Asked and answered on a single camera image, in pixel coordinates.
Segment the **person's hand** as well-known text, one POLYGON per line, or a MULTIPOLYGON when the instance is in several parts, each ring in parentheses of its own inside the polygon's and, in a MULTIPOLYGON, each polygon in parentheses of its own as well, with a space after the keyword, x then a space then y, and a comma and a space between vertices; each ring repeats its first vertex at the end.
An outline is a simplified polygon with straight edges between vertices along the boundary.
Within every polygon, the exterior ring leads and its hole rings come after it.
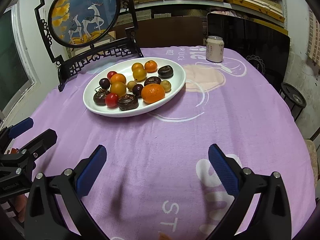
POLYGON ((11 203, 13 204, 15 210, 18 213, 18 220, 20 223, 24 223, 25 220, 25 211, 27 206, 28 197, 25 194, 16 196, 11 199, 11 203))

